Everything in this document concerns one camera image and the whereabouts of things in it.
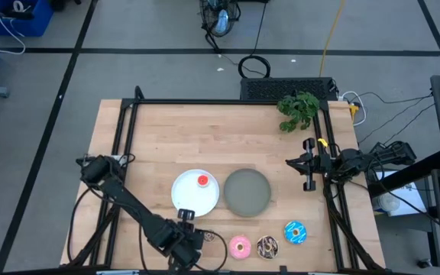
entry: gray bowl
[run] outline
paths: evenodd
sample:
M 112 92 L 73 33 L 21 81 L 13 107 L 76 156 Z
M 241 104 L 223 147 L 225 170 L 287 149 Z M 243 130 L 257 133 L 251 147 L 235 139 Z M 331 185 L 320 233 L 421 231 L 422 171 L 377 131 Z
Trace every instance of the gray bowl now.
M 242 217 L 254 217 L 269 204 L 271 186 L 262 173 L 240 169 L 228 176 L 223 193 L 230 211 Z

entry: wooden table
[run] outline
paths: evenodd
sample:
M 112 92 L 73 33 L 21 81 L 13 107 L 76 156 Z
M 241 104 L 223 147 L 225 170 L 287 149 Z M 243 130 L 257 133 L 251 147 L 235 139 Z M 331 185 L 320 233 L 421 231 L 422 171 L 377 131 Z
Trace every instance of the wooden table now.
M 120 102 L 101 102 L 89 154 L 110 154 Z M 347 103 L 330 102 L 329 106 L 337 144 L 341 149 L 357 147 Z M 128 168 L 125 185 L 152 212 L 164 218 L 176 218 L 170 190 L 173 181 L 185 170 L 209 171 L 222 190 L 227 176 L 233 171 L 256 169 L 266 176 L 272 189 L 269 207 L 261 215 L 255 218 L 236 216 L 227 209 L 221 192 L 215 209 L 195 219 L 194 223 L 198 228 L 218 232 L 226 241 L 235 235 L 246 235 L 255 244 L 262 236 L 271 235 L 278 240 L 280 252 L 274 260 L 260 258 L 255 250 L 246 260 L 229 256 L 224 269 L 277 271 L 280 265 L 286 265 L 290 271 L 336 271 L 322 178 L 314 175 L 316 191 L 303 192 L 305 177 L 284 162 L 304 153 L 302 141 L 315 137 L 313 126 L 305 131 L 284 134 L 278 124 L 285 119 L 274 105 L 140 105 L 131 147 L 137 159 Z M 124 133 L 128 130 L 127 121 L 128 118 Z M 326 138 L 323 119 L 321 127 Z M 354 181 L 366 185 L 363 175 Z M 85 189 L 86 185 L 81 183 L 79 194 Z M 354 234 L 373 259 L 384 266 L 367 191 L 352 184 L 346 184 L 345 190 Z M 99 206 L 99 199 L 92 195 L 86 196 L 79 205 L 73 232 L 73 256 L 94 232 Z M 301 245 L 289 244 L 283 236 L 284 226 L 294 219 L 300 220 L 308 232 L 308 238 Z M 342 233 L 340 235 L 345 266 L 350 267 L 345 238 Z M 104 237 L 100 259 L 104 258 L 106 241 Z M 223 249 L 220 240 L 204 243 L 200 265 L 216 268 L 224 257 Z M 112 267 L 142 268 L 139 256 L 138 224 L 121 211 Z M 167 259 L 146 241 L 144 256 L 149 269 L 167 268 Z M 67 261 L 63 253 L 62 263 Z

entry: red bottle cap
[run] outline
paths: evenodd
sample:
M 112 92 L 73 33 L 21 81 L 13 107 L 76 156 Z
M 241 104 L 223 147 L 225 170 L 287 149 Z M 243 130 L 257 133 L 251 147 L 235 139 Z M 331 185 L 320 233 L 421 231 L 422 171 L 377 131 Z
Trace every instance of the red bottle cap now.
M 204 175 L 199 176 L 198 177 L 198 184 L 200 186 L 206 186 L 208 184 L 208 177 L 204 176 Z

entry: white paper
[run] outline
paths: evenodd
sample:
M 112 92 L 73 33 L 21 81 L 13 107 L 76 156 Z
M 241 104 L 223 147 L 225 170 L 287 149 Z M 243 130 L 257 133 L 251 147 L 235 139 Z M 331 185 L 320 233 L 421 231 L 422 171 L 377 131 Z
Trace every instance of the white paper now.
M 385 176 L 389 176 L 396 171 L 385 171 Z M 381 180 L 381 172 L 377 172 L 378 179 Z M 407 202 L 411 203 L 413 206 L 415 206 L 417 209 L 423 212 L 427 212 L 424 206 L 424 202 L 422 201 L 422 198 L 420 197 L 420 193 L 417 190 L 415 183 L 409 183 L 405 186 L 392 190 L 391 193 L 401 197 L 402 199 L 405 199 Z M 415 214 L 418 213 L 415 209 L 411 208 L 406 203 L 402 202 L 400 200 L 400 207 L 395 211 L 388 212 L 389 216 L 398 216 L 398 215 L 408 215 L 408 214 Z

